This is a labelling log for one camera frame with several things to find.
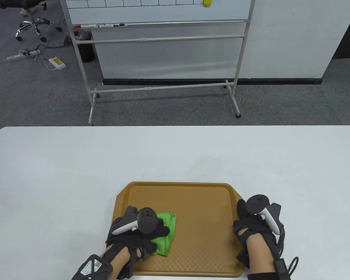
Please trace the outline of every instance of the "black glove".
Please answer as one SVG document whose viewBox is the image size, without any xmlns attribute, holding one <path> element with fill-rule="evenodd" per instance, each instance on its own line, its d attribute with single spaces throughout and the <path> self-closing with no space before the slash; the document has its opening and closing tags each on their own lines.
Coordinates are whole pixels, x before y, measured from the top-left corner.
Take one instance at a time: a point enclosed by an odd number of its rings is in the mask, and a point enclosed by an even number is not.
<svg viewBox="0 0 350 280">
<path fill-rule="evenodd" d="M 122 218 L 114 220 L 111 227 L 118 223 Z M 117 279 L 131 278 L 134 273 L 134 263 L 138 260 L 146 260 L 148 254 L 152 254 L 157 250 L 157 245 L 151 240 L 157 237 L 164 237 L 170 233 L 170 229 L 163 225 L 163 220 L 158 219 L 158 226 L 154 232 L 144 234 L 139 230 L 127 231 L 118 235 L 111 234 L 109 230 L 108 238 L 106 240 L 106 247 L 113 244 L 113 246 L 104 254 L 103 259 L 111 262 L 113 258 L 124 248 L 128 247 L 131 258 L 125 267 L 120 271 Z M 141 253 L 141 257 L 137 257 L 137 249 Z"/>
<path fill-rule="evenodd" d="M 235 232 L 235 235 L 239 239 L 243 248 L 236 258 L 247 268 L 250 268 L 249 254 L 246 247 L 247 238 L 250 235 L 260 233 L 263 235 L 266 243 L 269 242 L 274 247 L 277 247 L 276 237 L 272 233 L 272 230 L 267 225 L 266 221 L 262 220 L 259 215 L 254 215 L 247 211 L 244 200 L 239 200 L 237 202 L 237 214 L 239 215 L 239 220 L 235 220 L 233 222 L 233 231 Z M 239 231 L 243 230 L 244 228 L 248 229 L 239 236 Z"/>
</svg>

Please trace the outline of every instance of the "whiteboard stand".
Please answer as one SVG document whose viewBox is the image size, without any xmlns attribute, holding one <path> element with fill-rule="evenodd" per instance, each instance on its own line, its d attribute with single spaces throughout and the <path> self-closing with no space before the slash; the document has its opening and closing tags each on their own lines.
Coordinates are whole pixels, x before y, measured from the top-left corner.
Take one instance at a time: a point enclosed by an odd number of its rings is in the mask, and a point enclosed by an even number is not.
<svg viewBox="0 0 350 280">
<path fill-rule="evenodd" d="M 234 111 L 235 111 L 235 116 L 236 118 L 241 117 L 241 113 L 239 110 L 239 107 L 237 105 L 236 99 L 235 99 L 235 94 L 236 94 L 236 88 L 237 88 L 237 81 L 239 79 L 239 73 L 241 69 L 241 64 L 244 56 L 244 51 L 245 51 L 245 46 L 246 46 L 246 40 L 247 36 L 249 33 L 249 28 L 251 25 L 251 18 L 253 15 L 253 10 L 254 10 L 254 5 L 255 5 L 255 0 L 251 0 L 250 3 L 250 8 L 249 8 L 249 14 L 248 14 L 248 19 L 247 20 L 235 20 L 239 22 L 245 22 L 245 31 L 243 34 L 226 34 L 226 35 L 211 35 L 211 36 L 179 36 L 179 37 L 157 37 L 157 38 L 137 38 L 137 39 L 117 39 L 117 40 L 75 40 L 74 36 L 74 28 L 76 28 L 76 25 L 71 22 L 71 17 L 69 10 L 67 8 L 66 0 L 61 0 L 61 6 L 66 18 L 66 23 L 68 30 L 70 32 L 70 37 L 73 43 L 73 47 L 75 50 L 76 58 L 78 60 L 78 65 L 80 67 L 80 72 L 82 73 L 83 77 L 83 82 L 84 86 L 87 91 L 87 97 L 88 100 L 90 101 L 91 104 L 91 110 L 90 110 L 90 116 L 88 118 L 88 124 L 93 125 L 93 115 L 95 112 L 95 106 L 96 106 L 96 99 L 99 98 L 100 94 L 103 93 L 114 93 L 114 92 L 136 92 L 136 91 L 149 91 L 149 90 L 163 90 L 163 89 L 175 89 L 175 88 L 198 88 L 198 87 L 217 87 L 217 86 L 222 86 L 224 88 L 227 88 L 228 95 L 231 99 Z M 191 22 L 184 22 L 184 21 L 175 21 L 175 22 L 151 22 L 151 23 L 136 23 L 136 24 L 179 24 L 179 23 L 191 23 Z M 98 24 L 83 24 L 79 25 L 77 24 L 78 28 L 82 29 L 91 29 L 91 28 L 96 28 L 98 27 Z M 82 58 L 78 49 L 78 45 L 80 44 L 104 44 L 104 43 L 125 43 L 125 42 L 153 42 L 153 41 L 181 41 L 181 40 L 207 40 L 207 39 L 226 39 L 226 38 L 242 38 L 242 45 L 241 49 L 239 52 L 239 59 L 237 62 L 237 67 L 236 67 L 236 73 L 233 82 L 229 82 L 226 80 L 224 83 L 211 83 L 211 84 L 187 84 L 187 85 L 170 85 L 170 86 L 158 86 L 158 87 L 144 87 L 144 88 L 123 88 L 123 89 L 115 89 L 115 90 L 97 90 L 94 88 L 93 90 L 90 90 L 90 87 L 87 82 L 87 75 L 84 69 L 84 65 L 82 62 Z"/>
</svg>

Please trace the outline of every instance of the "vr controller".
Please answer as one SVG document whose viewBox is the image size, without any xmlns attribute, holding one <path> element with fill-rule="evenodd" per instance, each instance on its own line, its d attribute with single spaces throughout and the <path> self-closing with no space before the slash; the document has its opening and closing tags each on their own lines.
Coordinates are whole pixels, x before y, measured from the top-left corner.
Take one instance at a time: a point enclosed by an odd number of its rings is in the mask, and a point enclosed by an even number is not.
<svg viewBox="0 0 350 280">
<path fill-rule="evenodd" d="M 149 234 L 154 232 L 157 226 L 158 218 L 153 209 L 145 207 L 137 211 L 136 207 L 128 206 L 124 216 L 111 226 L 110 232 L 113 235 L 120 235 L 123 232 L 138 229 L 144 234 Z"/>
<path fill-rule="evenodd" d="M 246 202 L 246 210 L 258 215 L 276 235 L 283 234 L 283 225 L 280 223 L 279 215 L 281 205 L 277 203 L 270 204 L 269 199 L 265 195 L 255 195 Z"/>
</svg>

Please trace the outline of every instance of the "forearm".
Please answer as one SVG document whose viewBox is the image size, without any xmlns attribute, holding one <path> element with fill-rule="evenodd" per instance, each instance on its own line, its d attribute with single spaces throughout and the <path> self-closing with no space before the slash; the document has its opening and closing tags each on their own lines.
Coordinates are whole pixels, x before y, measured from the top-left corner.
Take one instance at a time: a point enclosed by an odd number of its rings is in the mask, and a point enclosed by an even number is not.
<svg viewBox="0 0 350 280">
<path fill-rule="evenodd" d="M 239 235 L 242 235 L 246 230 L 247 228 L 239 231 Z M 249 236 L 246 240 L 246 247 L 252 274 L 276 272 L 274 257 L 260 233 Z"/>
<path fill-rule="evenodd" d="M 108 251 L 111 248 L 112 245 L 110 245 L 108 248 L 106 248 L 105 252 L 101 255 L 101 257 L 103 257 L 103 255 L 106 253 L 106 251 Z M 140 251 L 139 249 L 136 251 L 137 252 L 137 256 L 140 257 Z M 118 277 L 118 274 L 120 273 L 120 271 L 123 269 L 123 267 L 128 263 L 128 261 L 130 260 L 130 252 L 128 251 L 127 247 L 124 247 L 115 257 L 114 259 L 110 262 L 110 264 L 113 267 L 113 274 L 111 275 L 111 277 L 109 278 L 109 280 L 115 280 Z"/>
</svg>

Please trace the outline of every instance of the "white wall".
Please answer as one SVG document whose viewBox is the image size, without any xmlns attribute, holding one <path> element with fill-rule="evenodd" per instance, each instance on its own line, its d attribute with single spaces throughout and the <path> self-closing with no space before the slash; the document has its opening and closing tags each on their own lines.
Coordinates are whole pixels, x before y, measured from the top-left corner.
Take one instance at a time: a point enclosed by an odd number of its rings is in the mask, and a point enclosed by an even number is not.
<svg viewBox="0 0 350 280">
<path fill-rule="evenodd" d="M 241 78 L 321 78 L 350 24 L 350 0 L 257 0 Z M 231 34 L 242 23 L 93 29 L 96 40 Z M 241 39 L 96 44 L 104 78 L 231 78 Z"/>
<path fill-rule="evenodd" d="M 242 78 L 321 78 L 350 24 L 350 0 L 257 0 Z"/>
</svg>

